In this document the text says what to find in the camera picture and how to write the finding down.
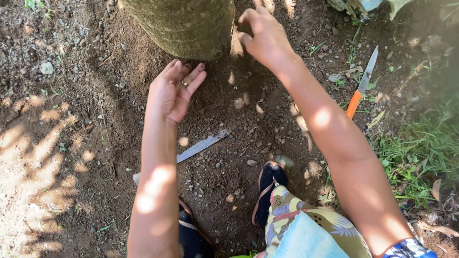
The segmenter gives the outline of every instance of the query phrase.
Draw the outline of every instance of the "left hand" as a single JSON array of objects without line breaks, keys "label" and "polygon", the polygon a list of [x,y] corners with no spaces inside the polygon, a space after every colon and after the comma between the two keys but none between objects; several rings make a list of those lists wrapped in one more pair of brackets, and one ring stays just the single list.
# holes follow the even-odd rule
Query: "left hand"
[{"label": "left hand", "polygon": [[186,115],[191,95],[206,78],[204,64],[191,71],[191,64],[174,59],[150,85],[146,119],[151,115],[178,124]]}]

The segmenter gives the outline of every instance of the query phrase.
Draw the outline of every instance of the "sandal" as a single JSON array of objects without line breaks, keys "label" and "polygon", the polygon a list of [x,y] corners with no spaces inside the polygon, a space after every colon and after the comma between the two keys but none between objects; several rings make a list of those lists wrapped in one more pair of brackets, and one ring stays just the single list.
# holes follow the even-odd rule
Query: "sandal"
[{"label": "sandal", "polygon": [[180,199],[179,246],[183,258],[214,258],[215,249],[212,242],[196,227],[193,213]]},{"label": "sandal", "polygon": [[271,206],[271,193],[274,190],[274,183],[287,187],[288,179],[284,168],[272,161],[265,163],[258,176],[258,189],[260,197],[252,213],[252,223],[255,226],[264,229],[269,216],[269,207]]}]

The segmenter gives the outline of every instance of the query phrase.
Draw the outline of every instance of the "soil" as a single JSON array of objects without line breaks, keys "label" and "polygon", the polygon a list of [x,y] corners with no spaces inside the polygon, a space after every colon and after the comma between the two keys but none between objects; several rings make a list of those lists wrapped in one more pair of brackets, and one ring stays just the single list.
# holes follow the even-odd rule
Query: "soil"
[{"label": "soil", "polygon": [[[44,17],[45,8],[25,9],[19,0],[0,7],[0,225],[6,236],[1,251],[4,257],[125,257],[148,86],[174,57],[156,46],[116,0],[50,6],[51,19]],[[236,0],[235,6],[239,17],[254,3]],[[350,68],[349,40],[358,25],[321,0],[276,1],[267,8],[324,89],[345,107],[357,82],[350,78],[337,87],[328,75]],[[428,58],[412,43],[439,35],[453,44],[449,35],[457,27],[446,26],[439,12],[439,3],[414,1],[390,22],[385,5],[361,26],[352,42],[354,63],[365,68],[373,49],[379,45],[381,50],[373,75],[381,78],[367,93],[376,101],[363,101],[362,112],[354,116],[367,137],[410,119],[420,106],[413,97],[426,96],[411,66]],[[205,63],[207,78],[177,135],[178,141],[188,139],[188,145],[178,145],[181,153],[222,129],[232,130],[178,165],[180,198],[221,257],[265,245],[251,215],[260,168],[276,155],[293,161],[286,169],[293,194],[340,210],[326,179],[326,161],[295,102],[269,70],[244,52],[236,40],[238,29],[246,28],[235,24],[230,50]],[[310,47],[322,42],[332,53],[319,58],[329,53],[322,46],[310,55]],[[46,62],[54,73],[40,71]],[[390,116],[373,131],[365,130],[381,110]],[[249,159],[257,166],[249,166]],[[434,233],[425,239],[439,257],[459,257],[457,238]]]}]

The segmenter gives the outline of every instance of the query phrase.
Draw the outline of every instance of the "patterned clothing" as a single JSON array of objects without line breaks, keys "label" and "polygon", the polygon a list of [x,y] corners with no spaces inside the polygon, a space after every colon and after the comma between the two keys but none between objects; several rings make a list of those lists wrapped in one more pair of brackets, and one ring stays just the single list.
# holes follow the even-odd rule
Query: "patterned clothing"
[{"label": "patterned clothing", "polygon": [[[277,185],[271,194],[265,231],[267,248],[256,258],[372,257],[364,239],[347,218],[303,202],[283,185]],[[408,239],[391,248],[384,258],[436,257],[417,240]]]}]

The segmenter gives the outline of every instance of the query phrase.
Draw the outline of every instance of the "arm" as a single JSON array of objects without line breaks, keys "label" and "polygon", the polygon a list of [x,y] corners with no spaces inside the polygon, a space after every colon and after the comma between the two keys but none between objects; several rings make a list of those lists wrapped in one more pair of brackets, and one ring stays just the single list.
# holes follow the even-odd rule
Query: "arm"
[{"label": "arm", "polygon": [[150,85],[142,135],[142,173],[129,229],[129,257],[179,257],[177,124],[206,77],[203,64],[188,75],[190,68],[174,60]]},{"label": "arm", "polygon": [[413,234],[400,212],[386,174],[359,128],[324,91],[286,34],[266,9],[247,9],[240,22],[254,37],[240,39],[254,58],[270,69],[297,103],[309,131],[327,159],[340,204],[367,242],[382,256]]}]

